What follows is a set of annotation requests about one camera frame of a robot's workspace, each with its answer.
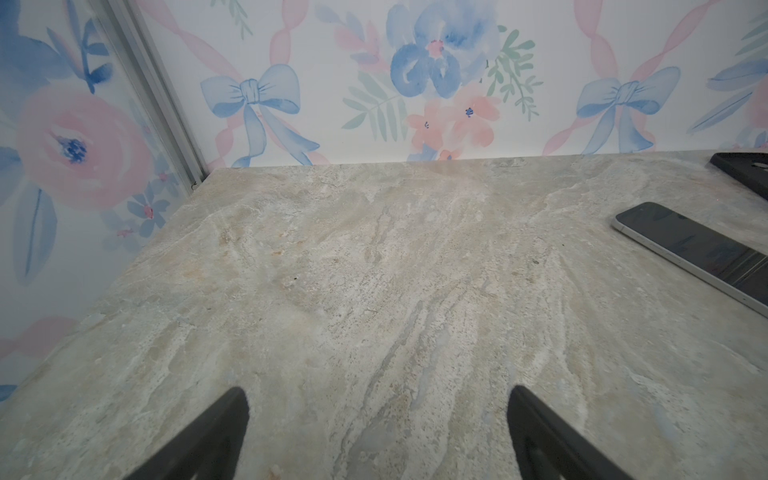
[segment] blue bow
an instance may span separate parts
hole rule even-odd
[[[233,167],[250,166],[250,159],[264,153],[266,148],[264,126],[251,107],[255,104],[259,105],[262,118],[288,153],[302,165],[312,164],[306,152],[317,150],[319,145],[290,130],[270,111],[270,108],[276,108],[287,114],[299,113],[299,78],[291,67],[272,65],[261,80],[251,78],[240,84],[229,77],[208,78],[200,83],[200,87],[208,108],[219,118],[231,117],[245,107],[243,119],[250,151]]]
[[[624,112],[619,121],[619,151],[630,154],[654,146],[653,142],[643,137],[634,126],[630,116],[630,108],[646,115],[653,115],[664,106],[672,90],[680,80],[678,67],[667,67],[657,71],[645,81],[631,81],[621,84],[616,78],[603,78],[588,83],[576,106],[576,115],[580,118],[593,117],[603,110],[606,112],[594,129],[583,155],[593,154],[600,150],[616,122],[616,107],[624,106]]]

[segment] marble countertop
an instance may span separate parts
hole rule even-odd
[[[0,477],[121,478],[239,385],[238,478],[518,478],[522,383],[635,478],[762,478],[768,319],[610,227],[768,252],[708,157],[217,170],[7,401]]]

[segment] floral wallpaper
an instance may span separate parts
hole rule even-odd
[[[766,147],[760,0],[136,4],[209,170]]]
[[[0,0],[0,402],[186,197],[86,7]]]

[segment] black phone case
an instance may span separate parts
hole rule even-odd
[[[720,152],[710,163],[768,200],[768,154]]]

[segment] phone screen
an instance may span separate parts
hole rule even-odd
[[[652,202],[622,212],[616,220],[768,305],[768,257],[762,253]]]

